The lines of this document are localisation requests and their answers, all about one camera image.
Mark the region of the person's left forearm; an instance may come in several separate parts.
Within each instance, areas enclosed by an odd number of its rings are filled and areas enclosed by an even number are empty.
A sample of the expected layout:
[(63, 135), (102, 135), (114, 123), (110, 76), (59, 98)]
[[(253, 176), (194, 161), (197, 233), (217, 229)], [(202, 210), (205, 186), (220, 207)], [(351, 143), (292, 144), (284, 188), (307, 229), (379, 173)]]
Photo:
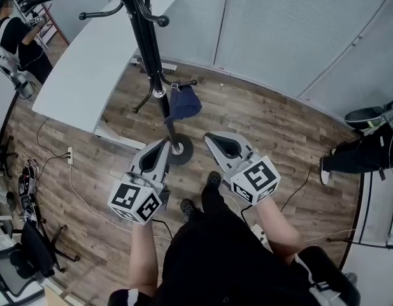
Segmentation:
[(130, 289), (152, 297), (158, 284), (159, 267), (155, 249), (152, 223), (133, 224), (131, 235), (131, 253), (128, 268)]

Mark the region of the black metal coat rack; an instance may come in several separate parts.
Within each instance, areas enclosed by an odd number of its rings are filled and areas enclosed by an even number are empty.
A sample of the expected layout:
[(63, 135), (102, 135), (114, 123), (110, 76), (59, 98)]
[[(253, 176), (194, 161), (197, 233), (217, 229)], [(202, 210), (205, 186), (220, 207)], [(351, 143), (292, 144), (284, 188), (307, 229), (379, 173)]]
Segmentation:
[[(25, 0), (20, 9), (28, 11), (38, 4), (54, 0)], [(159, 48), (155, 34), (155, 27), (166, 27), (169, 18), (166, 10), (176, 0), (114, 0), (113, 11), (89, 13), (89, 21), (93, 18), (104, 18), (116, 14), (122, 8), (128, 12), (132, 29), (138, 44), (135, 53), (140, 54), (140, 64), (145, 70), (149, 81), (147, 98), (154, 98), (161, 109), (163, 120), (169, 116), (169, 98), (167, 90), (171, 88), (170, 82), (163, 74)], [(182, 165), (187, 163), (193, 155), (193, 144), (186, 135), (177, 133), (173, 121), (165, 124), (171, 141), (171, 153), (168, 163)]]

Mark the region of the white backpack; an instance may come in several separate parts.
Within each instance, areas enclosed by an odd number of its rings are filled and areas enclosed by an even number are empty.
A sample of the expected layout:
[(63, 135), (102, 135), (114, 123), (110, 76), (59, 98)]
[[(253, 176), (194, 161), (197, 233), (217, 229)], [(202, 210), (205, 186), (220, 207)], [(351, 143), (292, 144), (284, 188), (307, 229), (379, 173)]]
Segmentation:
[(22, 99), (29, 99), (34, 93), (34, 85), (20, 70), (20, 61), (0, 46), (0, 71), (3, 72), (13, 84)]

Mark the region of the person's right black shoe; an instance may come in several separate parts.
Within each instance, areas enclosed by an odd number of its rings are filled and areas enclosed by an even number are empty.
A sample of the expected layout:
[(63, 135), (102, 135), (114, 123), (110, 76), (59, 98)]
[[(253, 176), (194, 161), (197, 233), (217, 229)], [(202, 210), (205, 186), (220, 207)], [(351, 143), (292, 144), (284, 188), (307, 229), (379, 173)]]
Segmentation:
[(218, 189), (221, 185), (222, 177), (217, 171), (211, 171), (208, 175), (206, 186)]

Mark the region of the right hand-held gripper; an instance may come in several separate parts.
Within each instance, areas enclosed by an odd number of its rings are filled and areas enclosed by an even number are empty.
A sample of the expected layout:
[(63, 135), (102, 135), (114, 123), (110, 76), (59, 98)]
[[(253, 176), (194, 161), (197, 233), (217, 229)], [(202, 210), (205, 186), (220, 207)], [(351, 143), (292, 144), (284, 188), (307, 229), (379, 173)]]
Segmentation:
[(278, 187), (281, 176), (268, 156), (249, 153), (250, 142), (242, 135), (228, 131), (207, 132), (205, 142), (216, 163), (230, 177), (231, 191), (250, 205), (256, 205)]

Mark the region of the person's black clothing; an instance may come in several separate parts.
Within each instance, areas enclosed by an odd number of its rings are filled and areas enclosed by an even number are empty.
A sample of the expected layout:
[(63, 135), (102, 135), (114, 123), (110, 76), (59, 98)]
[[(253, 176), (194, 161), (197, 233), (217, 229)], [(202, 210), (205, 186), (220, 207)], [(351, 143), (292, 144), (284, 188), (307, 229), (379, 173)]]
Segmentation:
[(286, 264), (218, 189), (205, 186), (201, 200), (158, 265), (155, 294), (128, 286), (108, 306), (360, 306), (357, 288), (321, 247), (304, 245)]

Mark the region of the person's right forearm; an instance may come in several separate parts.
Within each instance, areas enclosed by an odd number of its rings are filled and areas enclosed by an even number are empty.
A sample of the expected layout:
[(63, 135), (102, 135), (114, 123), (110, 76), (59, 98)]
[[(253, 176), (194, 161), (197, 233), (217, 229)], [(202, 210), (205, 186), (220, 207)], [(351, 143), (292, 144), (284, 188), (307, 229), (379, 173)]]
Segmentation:
[(271, 250), (286, 264), (291, 264), (295, 255), (304, 249), (301, 234), (288, 222), (271, 197), (256, 204), (255, 208)]

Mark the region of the white table with black edge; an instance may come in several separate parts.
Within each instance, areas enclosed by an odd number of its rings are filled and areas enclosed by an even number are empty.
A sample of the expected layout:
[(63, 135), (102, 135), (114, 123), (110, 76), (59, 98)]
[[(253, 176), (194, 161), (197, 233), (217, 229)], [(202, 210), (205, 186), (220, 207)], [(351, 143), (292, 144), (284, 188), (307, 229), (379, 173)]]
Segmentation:
[(340, 267), (355, 246), (393, 250), (393, 169), (363, 175), (361, 193)]

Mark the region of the person's black shoe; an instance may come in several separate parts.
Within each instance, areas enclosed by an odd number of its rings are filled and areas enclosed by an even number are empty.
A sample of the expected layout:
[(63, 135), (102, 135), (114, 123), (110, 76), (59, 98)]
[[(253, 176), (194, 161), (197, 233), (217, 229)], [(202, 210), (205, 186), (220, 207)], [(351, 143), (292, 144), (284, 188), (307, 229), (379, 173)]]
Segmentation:
[(180, 203), (180, 210), (186, 217), (190, 217), (196, 211), (196, 206), (191, 199), (185, 198)]
[(222, 177), (217, 171), (211, 171), (208, 175), (206, 186), (218, 189), (221, 185)]

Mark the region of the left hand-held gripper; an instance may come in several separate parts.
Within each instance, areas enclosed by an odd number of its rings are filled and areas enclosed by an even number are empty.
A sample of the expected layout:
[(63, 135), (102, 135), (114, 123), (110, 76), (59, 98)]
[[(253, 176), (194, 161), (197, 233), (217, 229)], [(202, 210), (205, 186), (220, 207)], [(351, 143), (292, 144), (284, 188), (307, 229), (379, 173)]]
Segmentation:
[(114, 213), (125, 220), (147, 224), (160, 208), (166, 207), (169, 189), (156, 180), (164, 179), (170, 153), (171, 142), (161, 139), (134, 156), (130, 172), (114, 183), (108, 198)]

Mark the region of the white curved desk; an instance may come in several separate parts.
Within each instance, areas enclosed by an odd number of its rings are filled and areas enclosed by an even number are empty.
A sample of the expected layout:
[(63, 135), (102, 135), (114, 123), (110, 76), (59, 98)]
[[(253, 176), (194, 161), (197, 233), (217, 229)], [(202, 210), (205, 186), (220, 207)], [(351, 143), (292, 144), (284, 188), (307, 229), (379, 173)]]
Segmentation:
[(125, 8), (108, 17), (93, 18), (57, 61), (32, 110), (111, 142), (144, 149), (145, 143), (118, 135), (102, 119), (137, 48)]

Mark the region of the black and red bag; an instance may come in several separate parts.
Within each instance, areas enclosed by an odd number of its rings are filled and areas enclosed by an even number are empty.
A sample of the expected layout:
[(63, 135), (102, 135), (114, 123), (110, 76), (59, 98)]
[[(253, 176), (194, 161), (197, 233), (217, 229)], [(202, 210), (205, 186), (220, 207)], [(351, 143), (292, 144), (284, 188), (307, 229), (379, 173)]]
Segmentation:
[(18, 195), (22, 207), (21, 217), (24, 222), (29, 222), (38, 227), (41, 215), (36, 201), (39, 165), (35, 159), (28, 159), (18, 178)]

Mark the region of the wooden ladder shelf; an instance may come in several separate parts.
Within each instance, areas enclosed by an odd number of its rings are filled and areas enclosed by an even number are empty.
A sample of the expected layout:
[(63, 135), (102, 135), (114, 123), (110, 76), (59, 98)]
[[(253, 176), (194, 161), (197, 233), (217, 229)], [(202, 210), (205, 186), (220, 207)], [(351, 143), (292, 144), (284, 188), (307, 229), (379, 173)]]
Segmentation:
[(64, 40), (64, 42), (68, 43), (64, 35), (61, 32), (59, 32), (59, 27), (57, 26), (55, 20), (50, 15), (50, 9), (52, 7), (52, 3), (50, 4), (41, 3), (28, 11), (22, 11), (20, 7), (24, 1), (25, 0), (14, 0), (14, 3), (16, 8), (18, 9), (18, 11), (20, 12), (23, 19), (26, 22), (32, 22), (32, 20), (37, 17), (39, 18), (45, 17), (46, 19), (43, 28), (37, 34), (38, 43), (40, 43), (43, 47), (48, 48), (48, 44), (51, 42), (51, 40), (54, 38), (56, 34), (59, 34), (60, 37)]

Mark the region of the black office chair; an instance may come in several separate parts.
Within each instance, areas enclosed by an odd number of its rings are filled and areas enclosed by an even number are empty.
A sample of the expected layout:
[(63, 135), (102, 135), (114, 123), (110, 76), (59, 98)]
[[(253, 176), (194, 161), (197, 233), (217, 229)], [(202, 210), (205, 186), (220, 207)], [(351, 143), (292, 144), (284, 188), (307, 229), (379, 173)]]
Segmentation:
[(8, 167), (8, 158), (9, 157), (18, 157), (16, 152), (9, 152), (10, 143), (12, 143), (14, 137), (12, 135), (9, 136), (6, 143), (2, 143), (2, 139), (0, 139), (0, 176), (6, 175), (9, 179), (13, 176), (9, 173)]
[(21, 233), (19, 247), (33, 268), (47, 278), (55, 274), (55, 268), (60, 273), (66, 271), (65, 268), (60, 266), (57, 256), (61, 256), (73, 263), (78, 262), (80, 257), (79, 255), (73, 257), (68, 256), (56, 248), (61, 233), (68, 229), (66, 224), (60, 226), (55, 232), (54, 237), (49, 239), (45, 231), (45, 223), (46, 220), (43, 219), (40, 224), (41, 229), (38, 229), (31, 222), (25, 222), (23, 228), (19, 231)]

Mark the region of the navy blue garment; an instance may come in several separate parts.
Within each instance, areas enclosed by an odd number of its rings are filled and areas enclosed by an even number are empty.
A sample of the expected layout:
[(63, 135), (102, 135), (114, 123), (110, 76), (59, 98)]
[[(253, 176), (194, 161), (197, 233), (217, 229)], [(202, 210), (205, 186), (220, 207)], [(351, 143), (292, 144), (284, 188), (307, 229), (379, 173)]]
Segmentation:
[(174, 82), (171, 84), (169, 116), (164, 120), (164, 123), (191, 118), (197, 115), (201, 109), (202, 104), (192, 86)]

